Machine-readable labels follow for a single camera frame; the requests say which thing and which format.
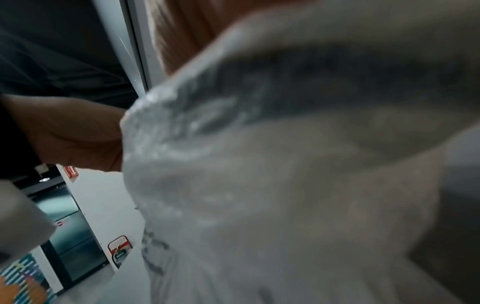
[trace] dark fabric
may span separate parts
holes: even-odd
[[[36,174],[41,162],[25,135],[0,102],[0,179]]]

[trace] floor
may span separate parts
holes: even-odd
[[[53,304],[95,304],[114,275],[110,265],[56,298]]]

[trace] translucent plastic bag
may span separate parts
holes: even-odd
[[[400,302],[391,263],[435,218],[447,139],[480,114],[465,31],[479,13],[467,0],[272,11],[138,100],[123,172],[152,302]]]

